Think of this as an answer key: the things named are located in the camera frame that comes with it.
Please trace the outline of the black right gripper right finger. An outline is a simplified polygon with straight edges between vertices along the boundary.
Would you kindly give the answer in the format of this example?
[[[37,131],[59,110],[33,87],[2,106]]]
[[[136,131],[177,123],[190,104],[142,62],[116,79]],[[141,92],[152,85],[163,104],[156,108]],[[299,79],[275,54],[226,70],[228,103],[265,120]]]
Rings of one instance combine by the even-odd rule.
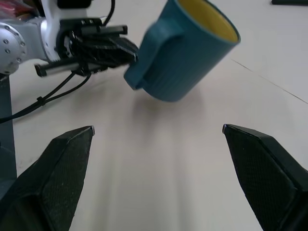
[[[231,124],[222,132],[263,231],[308,231],[308,170],[270,135]]]

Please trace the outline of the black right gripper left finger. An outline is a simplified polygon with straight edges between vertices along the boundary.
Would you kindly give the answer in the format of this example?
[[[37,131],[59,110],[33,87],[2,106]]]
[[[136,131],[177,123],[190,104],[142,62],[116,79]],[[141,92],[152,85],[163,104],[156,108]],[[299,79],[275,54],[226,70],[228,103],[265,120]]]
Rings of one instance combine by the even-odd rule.
[[[0,231],[69,231],[94,134],[93,126],[65,132],[17,178],[0,178]]]

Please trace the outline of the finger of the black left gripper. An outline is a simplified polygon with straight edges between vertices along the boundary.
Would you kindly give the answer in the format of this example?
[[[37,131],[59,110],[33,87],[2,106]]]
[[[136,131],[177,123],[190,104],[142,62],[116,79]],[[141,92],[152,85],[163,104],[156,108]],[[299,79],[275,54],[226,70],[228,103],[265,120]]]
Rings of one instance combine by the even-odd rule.
[[[125,37],[110,37],[111,47],[107,48],[116,63],[134,63],[138,61],[139,48]]]
[[[111,47],[111,42],[108,39],[100,41],[84,41],[77,43],[77,50],[83,59],[93,61],[95,64],[109,68],[117,68],[131,63],[116,63],[112,60],[107,48]]]

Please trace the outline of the teal mug with yellow inside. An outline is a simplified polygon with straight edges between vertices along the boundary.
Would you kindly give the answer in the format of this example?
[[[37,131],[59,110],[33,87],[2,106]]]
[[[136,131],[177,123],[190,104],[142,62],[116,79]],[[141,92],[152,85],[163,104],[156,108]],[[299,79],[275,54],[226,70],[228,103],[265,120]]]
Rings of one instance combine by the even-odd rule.
[[[167,0],[124,78],[134,90],[176,102],[240,41],[234,24],[208,0]]]

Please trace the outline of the red and yellow clutter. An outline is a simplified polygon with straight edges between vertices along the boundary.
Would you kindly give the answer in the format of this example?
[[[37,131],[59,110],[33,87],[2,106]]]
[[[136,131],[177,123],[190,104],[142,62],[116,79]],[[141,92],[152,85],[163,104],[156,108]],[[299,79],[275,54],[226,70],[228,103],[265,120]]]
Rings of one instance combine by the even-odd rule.
[[[0,19],[29,20],[44,17],[41,0],[0,0]]]

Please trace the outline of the flat dark object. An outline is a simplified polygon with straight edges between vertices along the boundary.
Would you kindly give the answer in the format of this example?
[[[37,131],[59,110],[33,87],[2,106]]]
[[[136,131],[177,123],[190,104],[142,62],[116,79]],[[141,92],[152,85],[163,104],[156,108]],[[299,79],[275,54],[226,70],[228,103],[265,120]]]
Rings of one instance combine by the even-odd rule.
[[[308,0],[271,0],[274,5],[303,5],[308,6]]]

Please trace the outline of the grey blue upright post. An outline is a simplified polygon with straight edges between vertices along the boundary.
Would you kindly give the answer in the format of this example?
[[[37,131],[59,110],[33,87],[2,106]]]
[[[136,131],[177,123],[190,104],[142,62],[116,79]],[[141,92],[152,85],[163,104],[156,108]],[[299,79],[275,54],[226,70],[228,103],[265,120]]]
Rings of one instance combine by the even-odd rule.
[[[0,74],[0,118],[12,115],[9,77]],[[0,124],[0,200],[17,178],[13,122]]]

